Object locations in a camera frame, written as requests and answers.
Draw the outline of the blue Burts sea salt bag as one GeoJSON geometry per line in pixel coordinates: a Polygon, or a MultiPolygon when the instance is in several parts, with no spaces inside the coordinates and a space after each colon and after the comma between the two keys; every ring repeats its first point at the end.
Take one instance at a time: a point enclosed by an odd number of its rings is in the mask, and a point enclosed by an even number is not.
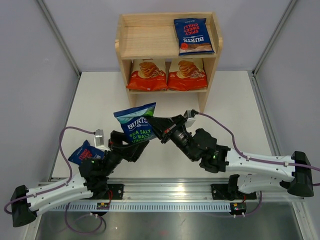
{"type": "Polygon", "coordinates": [[[130,143],[149,141],[156,137],[146,119],[154,115],[155,108],[156,103],[153,102],[113,113],[130,143]]]}

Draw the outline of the blue Burts chilli bag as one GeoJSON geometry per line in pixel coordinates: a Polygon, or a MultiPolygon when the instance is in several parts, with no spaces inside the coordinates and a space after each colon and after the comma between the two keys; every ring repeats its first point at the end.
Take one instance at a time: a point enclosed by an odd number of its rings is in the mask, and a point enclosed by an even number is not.
{"type": "Polygon", "coordinates": [[[85,140],[83,144],[78,147],[67,160],[80,166],[82,161],[86,158],[101,159],[103,156],[104,152],[102,150],[92,146],[88,140],[85,140]]]}
{"type": "Polygon", "coordinates": [[[173,20],[178,39],[178,55],[213,54],[205,18],[179,18],[173,20]]]}

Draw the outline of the cassava chips bag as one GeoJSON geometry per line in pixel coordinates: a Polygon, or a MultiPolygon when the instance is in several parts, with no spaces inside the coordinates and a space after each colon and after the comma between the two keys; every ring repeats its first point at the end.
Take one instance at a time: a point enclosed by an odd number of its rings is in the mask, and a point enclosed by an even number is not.
{"type": "Polygon", "coordinates": [[[135,59],[126,86],[129,90],[154,92],[166,91],[167,74],[164,59],[135,59]]]}
{"type": "Polygon", "coordinates": [[[167,86],[174,91],[191,91],[208,86],[202,58],[175,58],[171,61],[167,86]]]}

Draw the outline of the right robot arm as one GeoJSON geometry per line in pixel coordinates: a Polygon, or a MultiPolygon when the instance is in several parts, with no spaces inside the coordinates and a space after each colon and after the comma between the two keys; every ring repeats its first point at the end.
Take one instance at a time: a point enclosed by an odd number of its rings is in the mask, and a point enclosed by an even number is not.
{"type": "Polygon", "coordinates": [[[202,128],[195,134],[187,131],[187,116],[148,116],[156,137],[165,144],[172,141],[192,162],[210,173],[227,173],[227,193],[232,198],[259,191],[285,189],[290,195],[314,196],[312,166],[307,155],[295,151],[292,155],[268,156],[246,153],[237,146],[219,145],[217,139],[202,128]]]}

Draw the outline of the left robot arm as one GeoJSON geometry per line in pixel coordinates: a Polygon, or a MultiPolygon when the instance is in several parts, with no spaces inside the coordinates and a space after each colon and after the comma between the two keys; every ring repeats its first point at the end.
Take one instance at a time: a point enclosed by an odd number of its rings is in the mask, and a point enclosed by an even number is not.
{"type": "Polygon", "coordinates": [[[124,133],[112,131],[103,157],[84,158],[78,173],[45,186],[16,187],[10,202],[4,207],[12,217],[13,227],[28,225],[38,216],[63,204],[83,199],[103,200],[111,196],[107,184],[109,176],[123,160],[136,162],[148,144],[148,140],[129,143],[124,133]]]}

